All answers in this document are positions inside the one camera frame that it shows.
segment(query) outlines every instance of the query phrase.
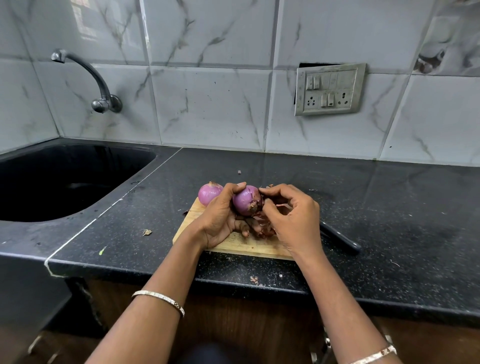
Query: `white switch plate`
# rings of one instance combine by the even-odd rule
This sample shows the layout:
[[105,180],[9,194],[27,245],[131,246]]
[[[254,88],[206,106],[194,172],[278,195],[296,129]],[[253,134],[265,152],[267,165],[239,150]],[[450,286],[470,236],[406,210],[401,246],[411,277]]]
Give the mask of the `white switch plate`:
[[297,68],[295,116],[357,112],[366,63]]

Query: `onion skin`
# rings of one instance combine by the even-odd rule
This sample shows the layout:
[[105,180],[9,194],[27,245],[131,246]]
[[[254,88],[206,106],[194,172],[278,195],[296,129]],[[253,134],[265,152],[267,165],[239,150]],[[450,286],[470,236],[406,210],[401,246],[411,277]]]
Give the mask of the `onion skin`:
[[238,213],[243,216],[252,216],[262,210],[262,195],[255,186],[247,185],[242,192],[233,195],[232,200]]
[[210,201],[217,197],[222,192],[223,187],[215,182],[210,181],[200,187],[198,191],[198,200],[203,206],[207,206]]

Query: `hand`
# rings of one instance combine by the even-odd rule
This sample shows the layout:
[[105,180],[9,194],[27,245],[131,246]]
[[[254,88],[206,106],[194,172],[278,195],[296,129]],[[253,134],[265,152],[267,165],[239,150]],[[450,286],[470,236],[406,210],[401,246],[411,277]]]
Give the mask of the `hand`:
[[[292,256],[295,258],[295,255],[299,254],[323,254],[318,203],[291,184],[279,184],[259,190],[269,197],[265,200],[263,212]],[[292,209],[277,207],[285,203]]]
[[250,226],[245,220],[235,219],[236,213],[231,208],[231,200],[234,194],[245,189],[246,182],[239,184],[227,183],[223,191],[215,197],[191,225],[200,232],[199,236],[203,249],[210,249],[224,241],[232,231],[241,231],[244,237],[249,236]]

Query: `sink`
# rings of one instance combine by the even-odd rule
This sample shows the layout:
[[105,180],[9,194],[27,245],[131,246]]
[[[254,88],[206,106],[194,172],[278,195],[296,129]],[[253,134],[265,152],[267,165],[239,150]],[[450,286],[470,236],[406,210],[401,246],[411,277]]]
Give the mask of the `sink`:
[[150,163],[149,150],[46,146],[0,161],[0,220],[48,221],[79,212]]

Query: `decorative tile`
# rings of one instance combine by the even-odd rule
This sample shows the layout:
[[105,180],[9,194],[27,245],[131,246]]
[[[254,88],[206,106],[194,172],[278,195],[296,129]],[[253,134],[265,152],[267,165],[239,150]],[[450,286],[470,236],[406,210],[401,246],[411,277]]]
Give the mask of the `decorative tile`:
[[274,67],[366,62],[409,73],[434,0],[280,0]]
[[163,144],[263,150],[271,71],[151,68]]
[[407,75],[368,74],[358,113],[294,116],[295,71],[274,71],[267,152],[377,158]]
[[76,63],[39,62],[39,77],[61,133],[70,138],[160,143],[148,66],[94,65],[123,103],[120,113],[99,114],[100,97],[89,73]]
[[29,58],[8,1],[0,1],[0,57]]
[[147,64],[138,0],[5,0],[30,55],[65,48],[90,62]]
[[275,0],[144,0],[152,64],[267,67]]
[[410,78],[381,159],[480,166],[480,78]]
[[29,61],[0,60],[0,152],[58,136]]
[[480,0],[442,0],[414,73],[480,76]]

